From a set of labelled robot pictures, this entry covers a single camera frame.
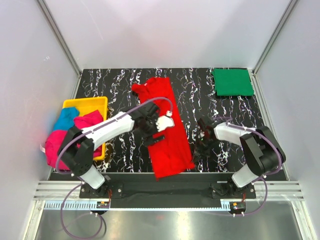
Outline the red t-shirt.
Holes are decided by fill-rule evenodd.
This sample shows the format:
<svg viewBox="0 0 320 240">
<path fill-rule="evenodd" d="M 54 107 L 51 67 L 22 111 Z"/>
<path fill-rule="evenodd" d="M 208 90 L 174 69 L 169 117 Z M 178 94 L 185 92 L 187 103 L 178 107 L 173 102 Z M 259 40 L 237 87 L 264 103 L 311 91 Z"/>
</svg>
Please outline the red t-shirt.
<svg viewBox="0 0 320 240">
<path fill-rule="evenodd" d="M 141 103 L 156 97 L 169 99 L 171 102 L 164 99 L 154 101 L 159 107 L 159 115 L 161 117 L 166 115 L 171 110 L 171 105 L 173 105 L 171 117 L 174 126 L 156 133 L 154 135 L 155 138 L 164 135 L 164 139 L 147 148 L 156 179 L 177 175 L 187 169 L 193 169 L 195 164 L 192 162 L 190 145 L 170 79 L 168 77 L 152 77 L 144 84 L 133 84 L 131 89 L 138 95 Z"/>
</svg>

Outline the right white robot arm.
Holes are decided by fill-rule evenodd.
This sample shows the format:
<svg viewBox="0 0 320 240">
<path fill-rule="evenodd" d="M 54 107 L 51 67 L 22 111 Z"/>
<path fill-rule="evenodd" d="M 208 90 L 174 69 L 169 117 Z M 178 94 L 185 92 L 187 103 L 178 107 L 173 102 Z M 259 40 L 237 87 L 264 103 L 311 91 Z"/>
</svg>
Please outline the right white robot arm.
<svg viewBox="0 0 320 240">
<path fill-rule="evenodd" d="M 209 157 L 221 141 L 242 148 L 245 164 L 233 173 L 227 185 L 228 195 L 232 198 L 243 195 L 249 184 L 278 173 L 287 160 L 285 152 L 267 126 L 239 126 L 232 124 L 227 117 L 218 117 L 216 122 L 200 118 L 197 125 L 195 144 L 191 149 L 194 163 Z"/>
</svg>

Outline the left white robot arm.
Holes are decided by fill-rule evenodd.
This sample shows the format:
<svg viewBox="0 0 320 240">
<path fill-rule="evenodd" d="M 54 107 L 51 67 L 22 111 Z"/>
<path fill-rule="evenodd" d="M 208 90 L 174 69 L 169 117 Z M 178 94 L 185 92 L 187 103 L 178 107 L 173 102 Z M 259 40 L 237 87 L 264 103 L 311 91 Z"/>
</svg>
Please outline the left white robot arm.
<svg viewBox="0 0 320 240">
<path fill-rule="evenodd" d="M 70 128 L 58 150 L 57 161 L 62 161 L 72 174 L 90 186 L 90 192 L 97 198 L 108 193 L 106 178 L 93 165 L 94 151 L 105 142 L 124 133 L 139 130 L 147 146 L 161 142 L 163 132 L 175 124 L 172 112 L 159 114 L 159 107 L 143 103 L 90 127 Z"/>
</svg>

